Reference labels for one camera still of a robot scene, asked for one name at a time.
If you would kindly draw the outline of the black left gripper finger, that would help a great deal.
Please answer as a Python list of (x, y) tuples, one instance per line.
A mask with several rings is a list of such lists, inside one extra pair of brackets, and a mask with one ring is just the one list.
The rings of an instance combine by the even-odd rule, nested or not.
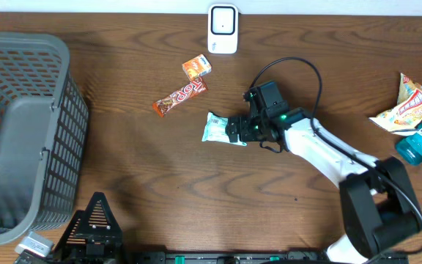
[(76, 254), (78, 249), (84, 248), (85, 239), (75, 237), (83, 213), (82, 210), (77, 210), (74, 213), (70, 223), (67, 225), (66, 230), (53, 250), (54, 257), (70, 257), (72, 254)]
[(122, 238), (122, 230), (110, 209), (104, 193), (93, 193), (79, 221), (78, 237)]

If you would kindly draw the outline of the light teal snack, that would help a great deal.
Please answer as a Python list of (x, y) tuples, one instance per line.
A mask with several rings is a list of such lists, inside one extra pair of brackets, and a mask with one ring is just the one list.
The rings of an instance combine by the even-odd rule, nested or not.
[(207, 124), (204, 127), (204, 133), (201, 140), (203, 142), (221, 142), (245, 147), (247, 144), (241, 142), (239, 138), (237, 142), (230, 142), (229, 136), (226, 134), (228, 121), (228, 118), (218, 117), (210, 111), (207, 114)]

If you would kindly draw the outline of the red Top chocolate bar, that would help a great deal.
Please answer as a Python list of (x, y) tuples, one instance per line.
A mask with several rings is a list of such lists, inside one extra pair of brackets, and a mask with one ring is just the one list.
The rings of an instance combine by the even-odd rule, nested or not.
[(154, 102), (152, 107), (160, 117), (164, 117), (165, 114), (167, 114), (175, 106), (178, 106), (186, 100), (196, 97), (207, 90), (208, 87), (204, 82), (204, 79), (202, 77), (198, 77), (167, 97)]

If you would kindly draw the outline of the small orange snack packet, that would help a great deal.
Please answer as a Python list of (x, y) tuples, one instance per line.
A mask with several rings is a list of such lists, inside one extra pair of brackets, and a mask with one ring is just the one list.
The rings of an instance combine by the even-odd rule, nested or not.
[(212, 65), (203, 54), (188, 60), (182, 64), (182, 69), (188, 79), (193, 81), (198, 77), (207, 75), (212, 71)]

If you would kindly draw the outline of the cream snack bag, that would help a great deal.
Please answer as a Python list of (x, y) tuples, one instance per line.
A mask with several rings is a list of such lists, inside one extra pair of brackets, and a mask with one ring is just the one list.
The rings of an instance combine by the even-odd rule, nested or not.
[(422, 85), (400, 73), (396, 106), (375, 117), (369, 117), (369, 120), (389, 133), (413, 135), (422, 122)]

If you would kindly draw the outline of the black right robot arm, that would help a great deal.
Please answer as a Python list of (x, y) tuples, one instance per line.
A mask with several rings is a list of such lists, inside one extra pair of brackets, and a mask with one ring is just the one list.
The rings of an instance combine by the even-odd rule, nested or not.
[(332, 263), (378, 263), (395, 245), (422, 232), (422, 213), (404, 164), (349, 146), (302, 108), (291, 109), (276, 83), (250, 88), (248, 114), (230, 117), (230, 142), (278, 144), (321, 172), (339, 190), (345, 233), (325, 250)]

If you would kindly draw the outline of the white barcode scanner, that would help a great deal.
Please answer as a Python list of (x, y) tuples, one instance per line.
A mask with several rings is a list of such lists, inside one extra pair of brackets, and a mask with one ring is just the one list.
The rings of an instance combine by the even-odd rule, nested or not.
[(233, 4), (208, 9), (207, 48), (212, 54), (234, 54), (238, 46), (239, 12)]

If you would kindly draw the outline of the grey plastic mesh basket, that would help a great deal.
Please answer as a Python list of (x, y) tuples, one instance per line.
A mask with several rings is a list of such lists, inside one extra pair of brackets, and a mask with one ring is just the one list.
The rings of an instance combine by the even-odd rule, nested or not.
[(65, 43), (0, 32), (0, 245), (70, 220), (88, 121)]

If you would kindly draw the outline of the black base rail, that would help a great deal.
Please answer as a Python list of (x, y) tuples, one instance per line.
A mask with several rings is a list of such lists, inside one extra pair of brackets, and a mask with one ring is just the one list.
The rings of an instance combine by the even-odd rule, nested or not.
[(130, 264), (258, 264), (258, 263), (366, 263), (351, 249), (296, 249), (287, 252), (136, 252)]

